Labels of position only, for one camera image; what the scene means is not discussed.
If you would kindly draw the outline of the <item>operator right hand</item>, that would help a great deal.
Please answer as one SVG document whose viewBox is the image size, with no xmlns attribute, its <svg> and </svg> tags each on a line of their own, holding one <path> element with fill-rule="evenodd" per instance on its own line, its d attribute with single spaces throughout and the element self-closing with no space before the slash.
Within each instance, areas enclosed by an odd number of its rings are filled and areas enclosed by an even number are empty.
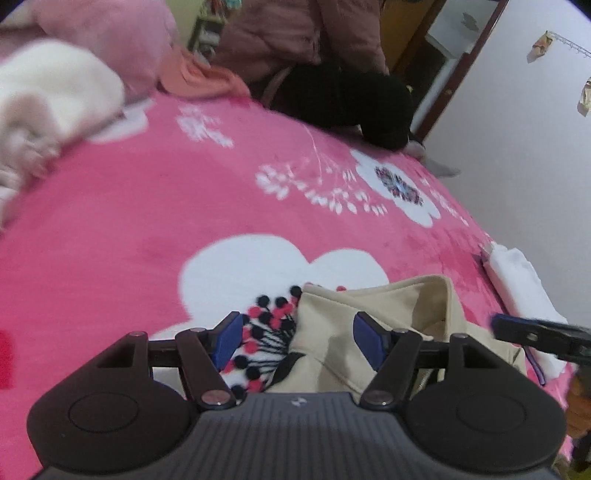
<svg viewBox="0 0 591 480">
<path fill-rule="evenodd" d="M 575 440 L 583 438 L 591 427 L 591 400 L 578 376 L 573 376 L 567 393 L 567 433 Z"/>
</svg>

